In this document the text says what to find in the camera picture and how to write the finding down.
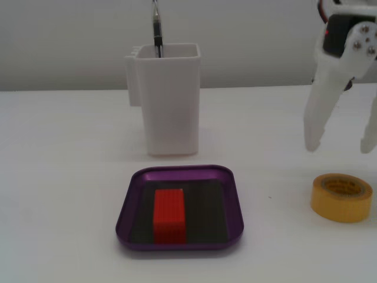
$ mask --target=purple tray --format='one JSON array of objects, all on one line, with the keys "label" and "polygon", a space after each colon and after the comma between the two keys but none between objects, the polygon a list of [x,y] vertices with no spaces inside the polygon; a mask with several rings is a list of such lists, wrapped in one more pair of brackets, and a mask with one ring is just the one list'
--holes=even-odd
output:
[{"label": "purple tray", "polygon": [[[228,241],[225,243],[187,243],[174,245],[155,245],[131,243],[131,228],[140,203],[141,195],[148,181],[192,181],[218,180],[223,188],[223,206],[226,218]],[[243,219],[233,173],[218,165],[151,167],[136,172],[128,187],[115,231],[121,243],[138,251],[163,250],[205,250],[223,249],[236,243],[243,232]]]}]

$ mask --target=white table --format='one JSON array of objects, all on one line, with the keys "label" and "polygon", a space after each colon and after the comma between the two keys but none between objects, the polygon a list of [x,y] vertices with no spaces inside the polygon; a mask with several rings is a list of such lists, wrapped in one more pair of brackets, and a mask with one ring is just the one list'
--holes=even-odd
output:
[{"label": "white table", "polygon": [[[377,149],[359,142],[377,85],[345,93],[308,153],[309,87],[201,91],[200,152],[146,155],[140,108],[126,91],[0,94],[0,282],[376,282],[377,200],[357,224],[310,206],[313,179],[358,176],[377,187]],[[236,178],[245,230],[217,252],[131,252],[115,224],[142,168],[220,164]]]}]

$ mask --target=red lego brick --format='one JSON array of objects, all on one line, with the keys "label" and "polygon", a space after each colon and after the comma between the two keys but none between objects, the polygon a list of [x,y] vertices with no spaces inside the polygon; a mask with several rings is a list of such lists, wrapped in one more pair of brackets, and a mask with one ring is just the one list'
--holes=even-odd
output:
[{"label": "red lego brick", "polygon": [[154,243],[186,243],[182,189],[156,190],[153,212]]}]

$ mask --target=white pen holder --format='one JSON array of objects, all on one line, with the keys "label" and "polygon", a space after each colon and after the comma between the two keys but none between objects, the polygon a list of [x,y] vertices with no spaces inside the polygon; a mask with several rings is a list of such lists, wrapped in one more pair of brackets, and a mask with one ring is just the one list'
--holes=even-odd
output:
[{"label": "white pen holder", "polygon": [[135,47],[125,61],[130,104],[142,108],[148,153],[196,153],[199,46],[164,44],[164,58],[156,58],[154,45],[144,45]]}]

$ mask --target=tape roll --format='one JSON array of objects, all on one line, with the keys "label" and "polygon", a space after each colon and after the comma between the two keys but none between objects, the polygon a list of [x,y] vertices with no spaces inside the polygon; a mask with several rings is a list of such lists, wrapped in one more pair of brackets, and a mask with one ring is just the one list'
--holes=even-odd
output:
[{"label": "tape roll", "polygon": [[327,219],[359,222],[368,217],[373,190],[363,180],[343,174],[325,174],[313,182],[312,209]]}]

